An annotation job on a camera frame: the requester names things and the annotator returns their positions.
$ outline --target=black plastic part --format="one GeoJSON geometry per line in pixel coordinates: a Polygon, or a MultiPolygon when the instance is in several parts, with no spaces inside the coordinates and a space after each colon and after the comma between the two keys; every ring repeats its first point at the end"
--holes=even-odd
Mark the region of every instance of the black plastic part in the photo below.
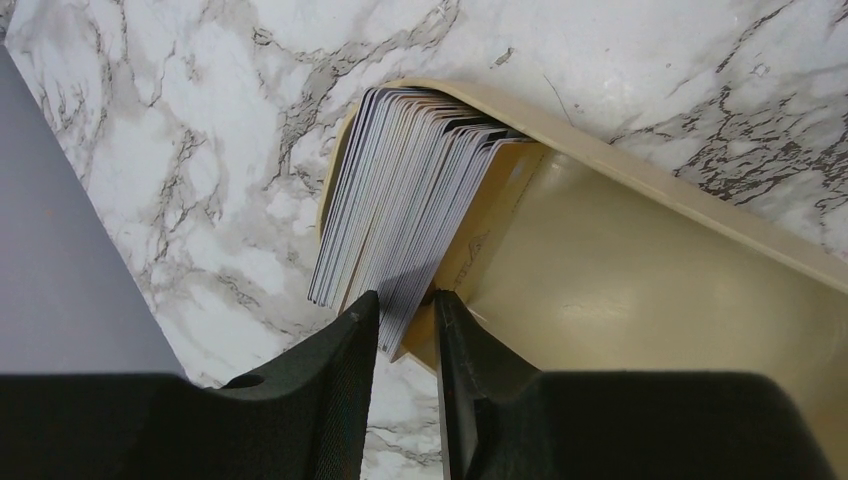
{"type": "Polygon", "coordinates": [[[453,292],[435,304],[445,478],[834,478],[766,377],[541,372],[453,292]]]}
{"type": "Polygon", "coordinates": [[[358,480],[378,316],[368,292],[219,390],[168,375],[0,377],[0,477],[358,480]]]}

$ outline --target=stack of cards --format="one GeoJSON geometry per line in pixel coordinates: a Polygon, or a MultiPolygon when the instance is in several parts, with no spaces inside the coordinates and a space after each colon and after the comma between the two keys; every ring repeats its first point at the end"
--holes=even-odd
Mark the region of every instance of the stack of cards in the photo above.
{"type": "Polygon", "coordinates": [[[342,310],[380,297],[394,355],[498,149],[526,137],[441,93],[366,92],[321,238],[309,298],[342,310]]]}

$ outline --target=beige plastic tray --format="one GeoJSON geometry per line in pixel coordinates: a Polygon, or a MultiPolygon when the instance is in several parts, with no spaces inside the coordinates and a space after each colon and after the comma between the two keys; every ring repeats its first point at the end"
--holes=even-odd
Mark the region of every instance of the beige plastic tray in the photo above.
{"type": "MultiPolygon", "coordinates": [[[[467,299],[489,332],[541,369],[766,374],[848,475],[848,265],[499,90],[390,85],[440,90],[550,147],[467,299]]],[[[432,368],[431,321],[404,344],[432,368]]]]}

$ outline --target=hole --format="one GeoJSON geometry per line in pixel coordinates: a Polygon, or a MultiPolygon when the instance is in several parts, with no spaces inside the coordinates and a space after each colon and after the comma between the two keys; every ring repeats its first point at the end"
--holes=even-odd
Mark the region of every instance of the hole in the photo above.
{"type": "Polygon", "coordinates": [[[257,385],[260,385],[264,381],[265,379],[262,378],[262,375],[246,373],[230,380],[230,382],[221,387],[221,389],[255,387],[257,385]]]}

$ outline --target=gray surface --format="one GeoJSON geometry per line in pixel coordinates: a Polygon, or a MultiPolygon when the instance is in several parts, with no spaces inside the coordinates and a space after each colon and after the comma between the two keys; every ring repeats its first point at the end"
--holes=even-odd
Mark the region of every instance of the gray surface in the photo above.
{"type": "Polygon", "coordinates": [[[184,375],[0,47],[0,374],[184,375]]]}

